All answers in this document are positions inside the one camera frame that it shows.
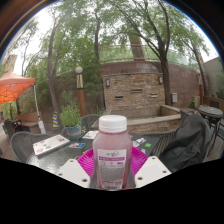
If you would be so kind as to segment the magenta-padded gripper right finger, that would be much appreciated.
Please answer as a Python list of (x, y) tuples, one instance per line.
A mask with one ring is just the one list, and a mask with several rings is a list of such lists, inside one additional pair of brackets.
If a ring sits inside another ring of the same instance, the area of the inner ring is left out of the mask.
[(171, 172), (156, 157), (148, 157), (137, 148), (132, 149), (131, 171), (128, 175), (128, 188), (135, 189), (157, 181)]

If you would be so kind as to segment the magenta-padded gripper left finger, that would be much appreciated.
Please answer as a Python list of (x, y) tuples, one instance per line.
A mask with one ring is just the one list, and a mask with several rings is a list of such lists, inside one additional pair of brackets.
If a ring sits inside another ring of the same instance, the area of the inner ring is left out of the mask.
[(78, 159), (69, 159), (59, 168), (56, 175), (83, 188), (96, 189), (98, 184), (93, 150), (87, 150)]

